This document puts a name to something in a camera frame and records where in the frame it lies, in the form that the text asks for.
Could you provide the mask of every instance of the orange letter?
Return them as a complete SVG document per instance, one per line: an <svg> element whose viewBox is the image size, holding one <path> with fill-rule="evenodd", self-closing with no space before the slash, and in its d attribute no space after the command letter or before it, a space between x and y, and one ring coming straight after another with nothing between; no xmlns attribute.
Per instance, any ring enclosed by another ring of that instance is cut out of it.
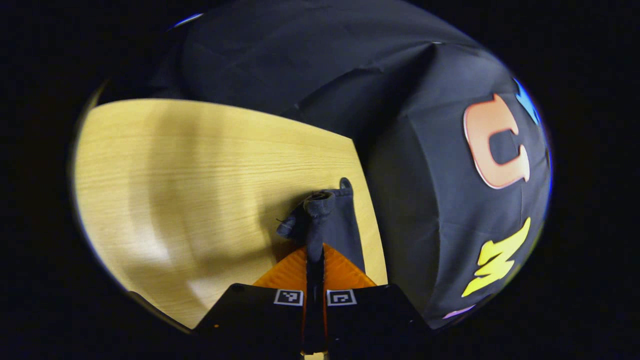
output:
<svg viewBox="0 0 640 360"><path fill-rule="evenodd" d="M505 188L524 178L529 180L529 159L524 145L520 145L520 154L513 160L498 164L493 159L489 147L489 138L505 130L518 134L518 125L507 104L497 94L493 100L473 104L465 111L465 137L474 158L476 169L489 187Z"/></svg>

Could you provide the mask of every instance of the black cloth backdrop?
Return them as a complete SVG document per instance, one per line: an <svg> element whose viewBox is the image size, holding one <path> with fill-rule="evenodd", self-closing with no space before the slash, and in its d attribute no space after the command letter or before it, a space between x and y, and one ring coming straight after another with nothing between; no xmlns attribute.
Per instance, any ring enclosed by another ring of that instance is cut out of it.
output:
<svg viewBox="0 0 640 360"><path fill-rule="evenodd" d="M482 245L507 238L531 217L511 273L522 266L547 206L547 145L516 101L514 75L477 42L399 0L242 0L172 31L100 101L215 102L352 138L389 280L430 326L468 316L443 319L479 309L505 285L508 276L461 298ZM493 94L505 99L521 131L493 136L494 158L513 159L522 143L531 163L528 182L503 190L489 188L476 173L462 124L468 106Z"/></svg>

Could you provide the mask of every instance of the yellow letter m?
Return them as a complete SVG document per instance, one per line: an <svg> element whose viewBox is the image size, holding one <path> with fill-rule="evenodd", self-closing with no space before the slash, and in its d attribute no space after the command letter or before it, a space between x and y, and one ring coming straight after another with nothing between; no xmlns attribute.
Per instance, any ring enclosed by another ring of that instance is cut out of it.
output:
<svg viewBox="0 0 640 360"><path fill-rule="evenodd" d="M471 280L465 291L462 293L462 297L465 297L476 290L480 290L496 280L500 280L509 273L509 270L511 270L514 263L514 261L509 260L509 258L524 243L524 240L527 238L527 234L529 233L530 225L531 218L527 218L524 225L517 233L498 243L494 243L491 240L484 243L480 250L480 256L478 257L478 266L481 266L481 268L474 274L478 277Z"/></svg>

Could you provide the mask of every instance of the wooden table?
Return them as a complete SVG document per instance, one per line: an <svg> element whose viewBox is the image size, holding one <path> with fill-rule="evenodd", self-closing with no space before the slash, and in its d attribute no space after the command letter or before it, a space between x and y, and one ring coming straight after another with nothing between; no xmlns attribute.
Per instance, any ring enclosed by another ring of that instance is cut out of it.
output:
<svg viewBox="0 0 640 360"><path fill-rule="evenodd" d="M293 248L278 220L310 192L355 192L367 275L387 283L353 142L257 111L140 99L89 111L74 163L77 208L106 268L194 328L234 282L252 284Z"/></svg>

